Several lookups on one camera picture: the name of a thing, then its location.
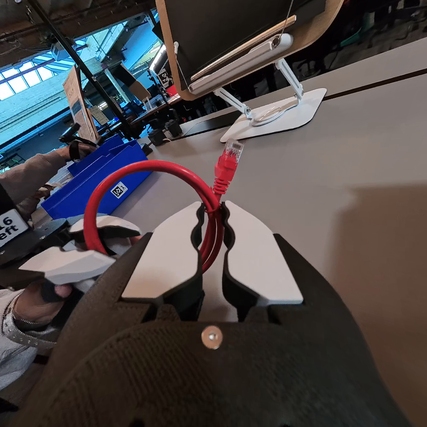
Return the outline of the blue plastic bin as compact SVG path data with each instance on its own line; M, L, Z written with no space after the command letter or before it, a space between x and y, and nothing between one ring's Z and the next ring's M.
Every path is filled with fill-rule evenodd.
M124 148L124 142L119 135L114 135L108 138L103 145L96 149L96 151L89 154L87 157L83 158L78 163L72 163L67 167L69 173L75 177L77 174L81 173L84 169L88 168L91 164L96 162L102 157L107 157L110 154L115 154L118 152L118 149Z

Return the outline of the blue bin with square tag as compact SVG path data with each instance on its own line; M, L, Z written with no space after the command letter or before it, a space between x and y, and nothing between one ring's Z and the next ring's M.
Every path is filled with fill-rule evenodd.
M52 193L42 202L43 209L54 220L83 214L91 194L99 183L124 166L147 160L137 140L124 144L124 148L119 148L115 154L98 159ZM134 173L115 182L102 198L98 213L113 213L150 174L148 171Z

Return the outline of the brown cardboard sign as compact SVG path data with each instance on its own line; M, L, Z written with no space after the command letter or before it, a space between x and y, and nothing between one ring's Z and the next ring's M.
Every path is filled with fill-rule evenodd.
M95 143L99 135L92 116L85 105L81 86L81 73L77 66L74 65L70 69L63 83L63 89L71 110L73 122L80 125L77 135Z

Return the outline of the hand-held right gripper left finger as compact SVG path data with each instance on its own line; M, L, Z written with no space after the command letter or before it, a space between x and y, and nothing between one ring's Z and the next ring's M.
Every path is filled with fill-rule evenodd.
M205 296L199 246L205 206L197 201L163 221L150 239L121 295L156 308L172 305L183 321L196 321Z

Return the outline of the hanging cardboard panel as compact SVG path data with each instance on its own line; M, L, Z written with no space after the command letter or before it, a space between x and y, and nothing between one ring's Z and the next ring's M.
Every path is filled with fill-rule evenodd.
M124 80L122 82L129 88L130 92L140 101L151 99L150 92L132 75L132 73L120 64L120 72Z

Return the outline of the another person's forearm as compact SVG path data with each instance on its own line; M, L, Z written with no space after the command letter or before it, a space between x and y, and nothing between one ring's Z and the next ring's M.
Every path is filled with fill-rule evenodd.
M36 154L0 176L2 188L26 221L31 219L41 199L47 199L53 189L48 182L67 162L53 150Z

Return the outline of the person's left forearm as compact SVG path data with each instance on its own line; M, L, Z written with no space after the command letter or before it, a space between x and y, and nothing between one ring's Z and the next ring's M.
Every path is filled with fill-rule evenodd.
M35 330L24 331L15 323L12 309L23 291L1 290L0 389L16 381L29 368L40 350L50 349L59 329L51 324L31 324Z

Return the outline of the person's left hand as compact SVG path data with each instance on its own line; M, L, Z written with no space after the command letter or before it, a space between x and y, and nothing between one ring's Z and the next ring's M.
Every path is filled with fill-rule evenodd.
M51 323L73 290L68 284L55 285L54 293L60 297L60 301L46 302L42 289L43 281L38 280L28 285L17 297L12 314L18 328L37 330Z

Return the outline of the black board with plywood edge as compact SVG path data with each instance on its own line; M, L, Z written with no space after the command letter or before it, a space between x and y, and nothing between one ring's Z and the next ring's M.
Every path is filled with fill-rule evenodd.
M220 86L290 56L316 42L328 30L343 1L156 1L164 44L175 87L180 97L193 101L213 91L192 93L189 86L198 78L237 58L230 53L262 34L290 34L286 50L273 48L270 58L223 79Z

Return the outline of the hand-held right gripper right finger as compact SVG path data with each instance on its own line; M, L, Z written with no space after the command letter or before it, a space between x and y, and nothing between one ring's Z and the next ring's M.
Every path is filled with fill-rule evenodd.
M244 321L253 308L299 310L304 297L278 243L280 236L231 201L221 205L222 294Z

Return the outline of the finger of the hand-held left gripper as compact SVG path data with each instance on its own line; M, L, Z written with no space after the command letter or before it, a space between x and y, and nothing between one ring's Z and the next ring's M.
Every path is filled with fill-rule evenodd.
M70 222L68 232L73 238L84 238L83 222L83 217ZM135 224L110 215L97 216L97 229L99 238L132 238L141 235L140 228Z
M27 260L19 269L42 273L46 280L62 285L99 276L115 261L115 258L94 250L48 248Z

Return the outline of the black metal pole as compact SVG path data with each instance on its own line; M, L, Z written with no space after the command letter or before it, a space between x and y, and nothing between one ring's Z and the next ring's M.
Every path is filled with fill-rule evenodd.
M99 93L102 99L107 103L108 107L112 110L115 116L119 119L121 123L121 128L123 134L128 140L133 140L137 138L137 134L134 129L132 129L131 125L125 118L125 115L121 112L121 110L115 105L115 103L110 99L108 93L104 90L102 85L98 82L97 78L90 72L89 68L82 61L81 57L78 56L77 52L72 47L69 40L66 36L58 29L58 27L51 21L41 4L37 0L29 0L28 1L31 8L37 13L42 22L48 27L51 33L56 37L57 41L61 44L61 46L67 51L72 60L79 67L80 71L83 72L85 77L90 81L94 89Z

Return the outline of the white folding stand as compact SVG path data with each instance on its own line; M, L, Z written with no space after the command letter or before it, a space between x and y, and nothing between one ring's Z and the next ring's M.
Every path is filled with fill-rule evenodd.
M327 89L304 91L302 84L283 57L283 53L291 47L292 43L293 37L288 33L275 35L259 43L240 58L189 85L189 92L193 95L212 91L241 113L221 137L222 143L294 130L313 119ZM277 54L280 54L280 58L275 62L275 67L291 85L295 92L293 97L251 109L225 89L224 85L231 78L237 77L238 72L249 71L251 67L260 65L263 60L272 60Z

